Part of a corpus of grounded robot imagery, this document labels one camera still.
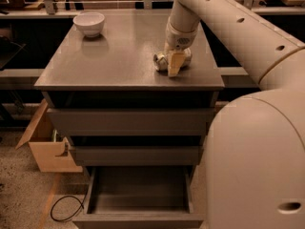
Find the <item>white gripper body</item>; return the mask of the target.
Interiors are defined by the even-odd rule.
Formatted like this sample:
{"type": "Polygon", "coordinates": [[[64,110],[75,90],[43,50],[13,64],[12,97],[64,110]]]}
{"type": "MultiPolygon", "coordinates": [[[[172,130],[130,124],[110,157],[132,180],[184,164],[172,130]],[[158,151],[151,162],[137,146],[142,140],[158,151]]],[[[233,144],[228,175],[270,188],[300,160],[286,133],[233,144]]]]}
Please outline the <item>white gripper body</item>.
{"type": "Polygon", "coordinates": [[[190,31],[180,31],[176,29],[170,21],[168,21],[166,26],[164,50],[168,52],[173,50],[183,51],[188,49],[192,45],[197,35],[197,31],[198,21],[193,24],[190,31]]]}

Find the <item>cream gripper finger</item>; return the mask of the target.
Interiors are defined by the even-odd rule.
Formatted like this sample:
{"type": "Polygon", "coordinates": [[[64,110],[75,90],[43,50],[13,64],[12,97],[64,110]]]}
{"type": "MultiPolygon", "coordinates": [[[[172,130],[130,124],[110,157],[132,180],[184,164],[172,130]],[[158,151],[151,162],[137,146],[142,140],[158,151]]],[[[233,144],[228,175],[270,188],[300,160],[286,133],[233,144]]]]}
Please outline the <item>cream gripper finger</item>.
{"type": "Polygon", "coordinates": [[[183,51],[170,51],[168,54],[168,76],[175,77],[178,75],[180,68],[183,66],[186,54],[183,51]]]}

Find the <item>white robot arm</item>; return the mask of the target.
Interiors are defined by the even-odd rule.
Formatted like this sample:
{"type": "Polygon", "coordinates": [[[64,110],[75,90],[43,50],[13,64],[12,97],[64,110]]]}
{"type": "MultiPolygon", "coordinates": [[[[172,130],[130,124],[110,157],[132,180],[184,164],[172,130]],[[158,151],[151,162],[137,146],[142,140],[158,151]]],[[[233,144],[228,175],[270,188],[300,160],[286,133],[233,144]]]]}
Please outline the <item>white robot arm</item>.
{"type": "Polygon", "coordinates": [[[210,127],[208,229],[305,229],[303,43],[234,0],[174,0],[170,48],[199,21],[260,89],[223,107],[210,127]]]}

